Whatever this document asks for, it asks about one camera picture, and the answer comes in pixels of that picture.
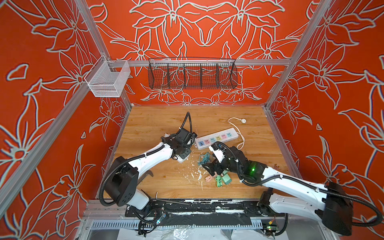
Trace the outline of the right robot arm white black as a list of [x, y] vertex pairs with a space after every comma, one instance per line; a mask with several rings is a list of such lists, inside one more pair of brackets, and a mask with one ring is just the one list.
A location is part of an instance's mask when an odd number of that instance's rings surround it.
[[[258, 211], [263, 215], [292, 214], [313, 219], [342, 236], [351, 236], [352, 227], [374, 227], [383, 221], [375, 205], [347, 195], [337, 183], [324, 185], [292, 177], [263, 163], [250, 161], [241, 150], [222, 142], [213, 143], [209, 150], [215, 159], [203, 167], [210, 175], [228, 171], [236, 173], [240, 182], [248, 187], [268, 188], [258, 202]], [[354, 203], [371, 209], [376, 217], [367, 223], [354, 222]]]

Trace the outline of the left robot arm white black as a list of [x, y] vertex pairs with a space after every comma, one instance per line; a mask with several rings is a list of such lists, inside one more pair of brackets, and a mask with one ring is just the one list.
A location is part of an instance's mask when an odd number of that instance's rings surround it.
[[197, 134], [193, 132], [191, 114], [186, 113], [175, 134], [161, 137], [161, 142], [149, 151], [129, 159], [116, 158], [106, 173], [99, 191], [101, 205], [109, 207], [128, 205], [137, 210], [145, 209], [151, 198], [138, 190], [139, 179], [157, 164], [169, 159], [184, 162], [191, 153]]

